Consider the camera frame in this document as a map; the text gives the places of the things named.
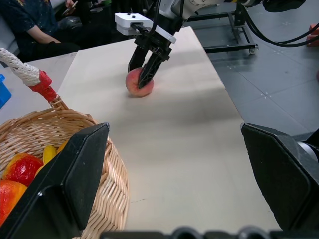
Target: black cable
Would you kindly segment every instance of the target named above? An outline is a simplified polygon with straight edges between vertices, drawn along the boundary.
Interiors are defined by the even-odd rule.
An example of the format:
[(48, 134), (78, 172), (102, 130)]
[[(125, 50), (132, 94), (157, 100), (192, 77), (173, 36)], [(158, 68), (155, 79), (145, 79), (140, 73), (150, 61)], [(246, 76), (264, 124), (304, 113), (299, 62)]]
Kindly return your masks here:
[(184, 3), (185, 3), (185, 0), (181, 0), (180, 1), (179, 15), (180, 15), (181, 18), (183, 18), (183, 14), (184, 14)]
[(271, 43), (271, 44), (272, 44), (272, 43), (287, 44), (287, 43), (291, 43), (291, 42), (297, 41), (297, 40), (299, 40), (299, 39), (301, 39), (301, 38), (303, 38), (303, 37), (309, 35), (310, 33), (314, 32), (314, 31), (319, 27), (319, 23), (318, 23), (316, 26), (314, 26), (313, 29), (309, 30), (308, 32), (302, 34), (302, 35), (299, 36), (299, 37), (296, 37), (296, 38), (291, 39), (291, 40), (288, 40), (288, 41), (273, 42), (273, 41), (267, 39), (267, 38), (260, 32), (260, 30), (257, 28), (257, 26), (255, 25), (255, 23), (253, 22), (253, 20), (252, 20), (251, 17), (249, 16), (249, 14), (248, 14), (248, 12), (246, 11), (245, 7), (243, 7), (243, 6), (241, 6), (241, 7), (242, 7), (242, 10), (243, 10), (243, 12), (244, 12), (244, 14), (245, 14), (245, 16), (246, 16), (247, 24), (251, 24), (251, 26), (254, 28), (255, 32), (257, 33), (257, 34), (256, 34), (256, 33), (254, 33), (254, 34), (257, 35), (259, 38), (261, 38), (261, 39), (264, 40), (264, 41), (267, 41), (267, 40), (268, 40), (267, 42), (270, 41), (269, 43)]
[(260, 39), (262, 39), (263, 41), (266, 41), (270, 44), (273, 44), (275, 46), (280, 46), (280, 47), (299, 47), (299, 46), (304, 46), (304, 45), (307, 45), (309, 43), (312, 43), (316, 40), (319, 39), (319, 36), (316, 36), (308, 41), (305, 41), (305, 42), (301, 42), (301, 43), (297, 43), (297, 44), (282, 44), (280, 42), (274, 42), (274, 41), (271, 41), (269, 40), (267, 37), (265, 37), (260, 31), (259, 29), (256, 27), (256, 25), (254, 24), (254, 22), (252, 21), (252, 19), (250, 18), (248, 12), (246, 11), (245, 7), (241, 6), (242, 7), (242, 12), (244, 13), (245, 15), (245, 18), (246, 18), (246, 21), (247, 21), (247, 25), (249, 27), (249, 29), (257, 36), (259, 37)]
[(154, 0), (151, 4), (151, 6), (149, 7), (148, 11), (146, 12), (145, 16), (149, 16), (151, 10), (154, 8), (155, 4), (157, 3), (156, 0)]
[(144, 6), (145, 6), (145, 9), (147, 10), (150, 9), (148, 0), (144, 0)]
[(159, 15), (159, 11), (160, 11), (160, 2), (161, 2), (161, 0), (157, 0), (156, 9), (155, 9), (154, 18), (153, 18), (153, 26), (149, 32), (149, 36), (154, 34), (156, 27), (158, 25), (157, 21), (158, 21), (158, 15)]
[(314, 31), (316, 31), (317, 28), (319, 28), (319, 23), (318, 23), (316, 26), (314, 26), (314, 28), (312, 28), (312, 29), (310, 29), (309, 31), (307, 31), (306, 33), (304, 33), (304, 34), (302, 34), (302, 35), (300, 35), (300, 36), (298, 36), (298, 37), (296, 37), (296, 38), (294, 38), (294, 39), (291, 39), (291, 40), (289, 40), (289, 41), (279, 41), (279, 43), (287, 44), (287, 43), (291, 43), (291, 42), (294, 42), (294, 41), (298, 41), (298, 40), (300, 40), (301, 38), (304, 38), (305, 36), (308, 36), (308, 35), (310, 35), (311, 33), (313, 33)]

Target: yellow fruit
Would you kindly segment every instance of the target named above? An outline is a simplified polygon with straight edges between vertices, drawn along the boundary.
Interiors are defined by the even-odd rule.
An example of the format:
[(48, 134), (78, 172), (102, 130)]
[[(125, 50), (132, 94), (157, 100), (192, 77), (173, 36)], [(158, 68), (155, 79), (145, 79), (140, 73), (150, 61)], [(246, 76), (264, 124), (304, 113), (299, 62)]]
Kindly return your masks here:
[(39, 169), (38, 169), (38, 171), (35, 173), (35, 176), (34, 177), (36, 177), (37, 175), (38, 175), (38, 173), (41, 171), (41, 169), (44, 167), (44, 165), (43, 166), (41, 166)]
[(68, 141), (69, 141), (69, 140), (67, 140), (67, 141), (65, 141), (63, 144), (61, 144), (61, 146), (60, 146), (59, 149), (58, 149), (58, 153), (61, 152), (61, 151), (64, 149), (64, 147), (66, 146), (66, 144), (68, 143)]
[(55, 147), (48, 145), (44, 148), (43, 151), (43, 163), (44, 165), (47, 164), (48, 162), (50, 162), (55, 156), (56, 156), (57, 152)]

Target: wheel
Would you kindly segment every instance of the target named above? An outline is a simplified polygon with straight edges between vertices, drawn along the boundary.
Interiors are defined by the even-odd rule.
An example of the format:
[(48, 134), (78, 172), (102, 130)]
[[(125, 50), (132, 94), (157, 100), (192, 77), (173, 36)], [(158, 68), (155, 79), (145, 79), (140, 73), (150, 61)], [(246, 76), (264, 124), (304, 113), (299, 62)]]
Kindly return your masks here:
[(249, 54), (250, 55), (255, 55), (255, 53), (256, 53), (256, 49), (255, 48), (250, 48), (249, 49)]

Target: wicker basket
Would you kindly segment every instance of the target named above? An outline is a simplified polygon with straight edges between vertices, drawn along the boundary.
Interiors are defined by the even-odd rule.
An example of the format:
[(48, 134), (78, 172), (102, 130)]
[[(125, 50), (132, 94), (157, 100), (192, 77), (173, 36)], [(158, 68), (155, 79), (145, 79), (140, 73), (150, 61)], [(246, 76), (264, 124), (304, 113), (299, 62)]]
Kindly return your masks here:
[[(26, 63), (23, 64), (14, 55), (1, 48), (0, 60), (8, 64), (32, 90), (44, 95), (51, 104), (50, 109), (31, 112), (0, 126), (0, 178), (2, 178), (5, 167), (15, 154), (25, 152), (42, 158), (45, 146), (58, 147), (74, 133), (96, 125), (97, 122), (90, 115), (69, 109), (49, 86), (50, 79), (45, 72)], [(88, 225), (81, 238), (94, 239), (103, 231), (122, 230), (128, 206), (127, 172), (113, 143), (108, 139), (101, 181)]]

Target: gray floor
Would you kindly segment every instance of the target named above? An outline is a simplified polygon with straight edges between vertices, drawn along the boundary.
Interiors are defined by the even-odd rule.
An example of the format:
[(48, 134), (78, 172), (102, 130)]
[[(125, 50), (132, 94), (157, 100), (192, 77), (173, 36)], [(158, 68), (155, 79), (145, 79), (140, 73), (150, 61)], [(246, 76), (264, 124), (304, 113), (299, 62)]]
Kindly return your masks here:
[[(221, 4), (199, 13), (234, 8), (234, 4)], [(307, 0), (297, 10), (268, 13), (259, 5), (248, 13), (264, 35), (283, 41), (306, 32), (311, 23), (318, 23), (318, 10), (318, 0)], [(193, 27), (203, 46), (235, 43), (226, 18), (187, 25)], [(248, 50), (208, 55), (244, 121), (290, 135), (317, 130), (319, 47), (281, 48), (253, 38), (259, 45), (256, 55), (249, 55)]]

